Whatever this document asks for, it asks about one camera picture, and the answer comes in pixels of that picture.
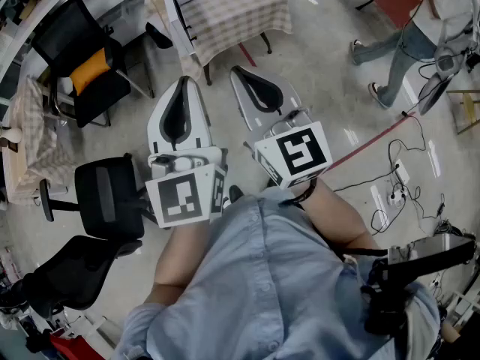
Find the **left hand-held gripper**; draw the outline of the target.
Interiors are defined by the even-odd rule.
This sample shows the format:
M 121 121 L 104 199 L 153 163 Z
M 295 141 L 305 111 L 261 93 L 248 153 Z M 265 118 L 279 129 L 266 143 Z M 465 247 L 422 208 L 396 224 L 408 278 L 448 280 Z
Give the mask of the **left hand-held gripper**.
M 209 127 L 200 87 L 189 76 L 177 79 L 154 107 L 147 124 L 150 152 L 170 152 L 148 158 L 152 179 L 145 186 L 161 228 L 212 221 L 223 212 L 227 150 L 209 146 Z

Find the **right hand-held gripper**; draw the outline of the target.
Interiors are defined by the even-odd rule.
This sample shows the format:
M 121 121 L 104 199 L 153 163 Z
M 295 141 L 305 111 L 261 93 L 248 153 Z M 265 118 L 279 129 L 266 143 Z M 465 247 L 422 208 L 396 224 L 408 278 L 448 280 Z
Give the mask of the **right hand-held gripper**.
M 231 68 L 229 77 L 238 108 L 253 131 L 253 158 L 279 188 L 315 179 L 332 165 L 323 126 L 305 108 L 294 110 L 301 101 L 284 77 L 240 65 Z

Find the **person's left forearm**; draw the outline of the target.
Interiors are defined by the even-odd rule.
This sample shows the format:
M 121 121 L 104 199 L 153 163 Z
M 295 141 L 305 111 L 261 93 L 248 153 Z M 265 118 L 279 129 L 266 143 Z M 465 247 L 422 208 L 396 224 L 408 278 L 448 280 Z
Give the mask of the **person's left forearm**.
M 222 231 L 221 220 L 176 226 L 157 261 L 153 284 L 144 303 L 165 308 L 193 299 L 191 283 Z

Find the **person's right forearm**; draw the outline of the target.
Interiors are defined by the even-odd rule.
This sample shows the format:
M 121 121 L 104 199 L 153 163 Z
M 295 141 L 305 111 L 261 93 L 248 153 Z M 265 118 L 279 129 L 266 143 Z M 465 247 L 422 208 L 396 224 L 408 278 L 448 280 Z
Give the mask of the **person's right forearm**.
M 338 250 L 379 250 L 361 215 L 320 178 L 301 207 L 322 237 Z

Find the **black shoulder bag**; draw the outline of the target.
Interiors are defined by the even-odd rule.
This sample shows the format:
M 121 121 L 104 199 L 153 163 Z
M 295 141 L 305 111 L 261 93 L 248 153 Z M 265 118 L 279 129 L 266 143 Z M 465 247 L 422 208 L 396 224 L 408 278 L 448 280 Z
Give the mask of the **black shoulder bag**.
M 367 284 L 365 330 L 375 335 L 398 333 L 407 322 L 407 306 L 413 299 L 410 285 L 417 278 L 449 269 L 471 260 L 476 252 L 473 238 L 441 234 L 421 238 L 405 247 L 379 250 Z

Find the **table with checkered cloth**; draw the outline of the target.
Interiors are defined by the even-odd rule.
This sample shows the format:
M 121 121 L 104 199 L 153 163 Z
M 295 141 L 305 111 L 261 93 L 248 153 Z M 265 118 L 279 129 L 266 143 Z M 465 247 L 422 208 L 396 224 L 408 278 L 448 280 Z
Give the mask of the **table with checkered cloth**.
M 19 85 L 1 123 L 19 128 L 22 139 L 17 151 L 2 150 L 7 199 L 17 205 L 32 205 L 45 179 L 64 193 L 74 176 L 76 163 L 45 116 L 44 87 L 27 77 Z
M 179 55 L 182 73 L 199 80 L 219 53 L 267 30 L 290 34 L 288 0 L 193 0 L 181 7 L 193 55 Z

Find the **black swivel office chair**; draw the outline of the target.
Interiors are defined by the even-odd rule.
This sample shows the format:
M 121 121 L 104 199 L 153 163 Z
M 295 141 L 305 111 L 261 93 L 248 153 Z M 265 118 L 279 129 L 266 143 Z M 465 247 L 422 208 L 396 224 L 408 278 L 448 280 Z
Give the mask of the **black swivel office chair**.
M 84 311 L 98 298 L 114 260 L 141 246 L 140 240 L 76 235 L 51 259 L 24 276 L 22 295 L 44 319 L 52 317 L 58 307 Z
M 79 212 L 87 235 L 115 241 L 141 239 L 143 220 L 156 222 L 146 187 L 137 187 L 129 153 L 78 166 L 74 184 L 76 203 L 50 198 L 47 180 L 40 181 L 40 201 L 49 222 L 54 211 Z

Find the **orange cushion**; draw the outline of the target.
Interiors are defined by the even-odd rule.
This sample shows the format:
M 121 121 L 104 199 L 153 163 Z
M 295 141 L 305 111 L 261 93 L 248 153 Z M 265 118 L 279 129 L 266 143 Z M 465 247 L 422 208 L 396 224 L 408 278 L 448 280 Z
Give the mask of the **orange cushion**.
M 80 95 L 90 83 L 110 69 L 105 48 L 102 48 L 70 74 L 76 94 Z

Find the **white power strip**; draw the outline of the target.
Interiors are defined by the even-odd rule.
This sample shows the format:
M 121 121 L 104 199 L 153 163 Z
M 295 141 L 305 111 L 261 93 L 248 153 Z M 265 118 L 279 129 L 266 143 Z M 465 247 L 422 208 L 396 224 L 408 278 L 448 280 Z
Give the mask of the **white power strip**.
M 408 182 L 410 180 L 410 176 L 409 176 L 404 164 L 402 163 L 402 161 L 400 159 L 398 159 L 394 162 L 394 173 L 397 177 L 397 180 L 402 185 L 407 185 L 408 184 Z

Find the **person's light blue shirt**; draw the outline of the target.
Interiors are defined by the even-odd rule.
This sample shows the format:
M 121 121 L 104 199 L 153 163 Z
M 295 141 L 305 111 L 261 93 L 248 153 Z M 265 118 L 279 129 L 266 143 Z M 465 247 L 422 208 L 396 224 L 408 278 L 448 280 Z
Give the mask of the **person's light blue shirt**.
M 426 360 L 440 331 L 432 295 L 414 283 L 406 325 L 366 331 L 374 258 L 341 259 L 301 205 L 281 206 L 302 191 L 270 187 L 229 205 L 193 299 L 134 308 L 112 360 Z

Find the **wooden stool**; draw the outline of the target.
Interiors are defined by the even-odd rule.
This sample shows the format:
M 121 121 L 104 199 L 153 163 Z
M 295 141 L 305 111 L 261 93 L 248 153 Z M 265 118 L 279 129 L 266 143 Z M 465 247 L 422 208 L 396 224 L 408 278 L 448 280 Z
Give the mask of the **wooden stool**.
M 447 97 L 457 135 L 480 125 L 480 89 L 449 90 Z

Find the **red box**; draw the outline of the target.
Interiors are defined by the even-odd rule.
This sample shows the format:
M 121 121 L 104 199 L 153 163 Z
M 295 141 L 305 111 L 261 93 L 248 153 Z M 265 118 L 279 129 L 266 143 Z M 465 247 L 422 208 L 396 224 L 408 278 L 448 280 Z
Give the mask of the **red box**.
M 49 340 L 67 360 L 106 360 L 82 336 L 65 339 L 50 334 Z

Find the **black metal-frame chair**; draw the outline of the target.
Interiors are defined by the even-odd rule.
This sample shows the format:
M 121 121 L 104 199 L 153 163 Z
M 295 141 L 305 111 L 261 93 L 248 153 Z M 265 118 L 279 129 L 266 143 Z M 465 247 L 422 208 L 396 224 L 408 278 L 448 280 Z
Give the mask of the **black metal-frame chair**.
M 98 24 L 83 0 L 68 0 L 47 17 L 35 32 L 32 46 L 49 67 L 48 107 L 52 116 L 71 119 L 79 128 L 88 124 L 108 128 L 109 108 L 132 89 L 147 98 L 155 96 L 149 76 L 146 90 L 128 76 L 124 47 L 110 37 L 108 26 Z M 71 73 L 102 48 L 111 69 L 77 95 Z

